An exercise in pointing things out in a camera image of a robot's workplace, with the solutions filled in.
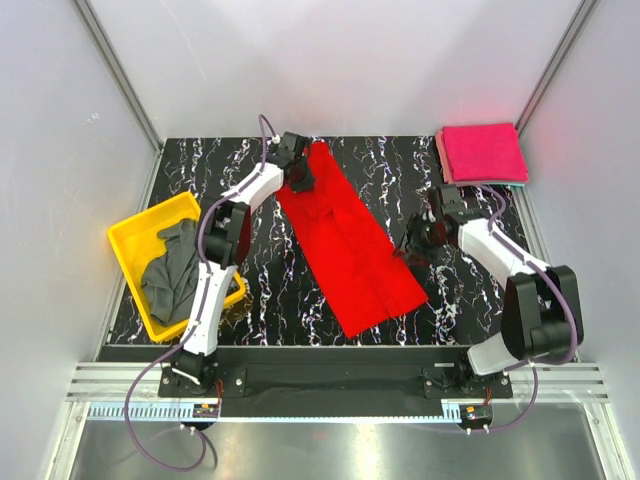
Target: red garment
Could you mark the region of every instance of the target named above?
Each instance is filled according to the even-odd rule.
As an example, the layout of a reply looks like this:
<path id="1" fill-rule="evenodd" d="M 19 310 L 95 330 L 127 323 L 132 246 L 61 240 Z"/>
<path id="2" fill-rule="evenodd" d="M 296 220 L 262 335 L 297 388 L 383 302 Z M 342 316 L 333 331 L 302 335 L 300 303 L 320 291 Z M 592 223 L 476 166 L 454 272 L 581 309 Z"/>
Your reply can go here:
<path id="1" fill-rule="evenodd" d="M 427 294 L 325 143 L 312 145 L 312 191 L 276 193 L 313 274 L 347 337 L 427 301 Z"/>
<path id="2" fill-rule="evenodd" d="M 451 183 L 525 183 L 527 165 L 512 123 L 444 127 Z"/>

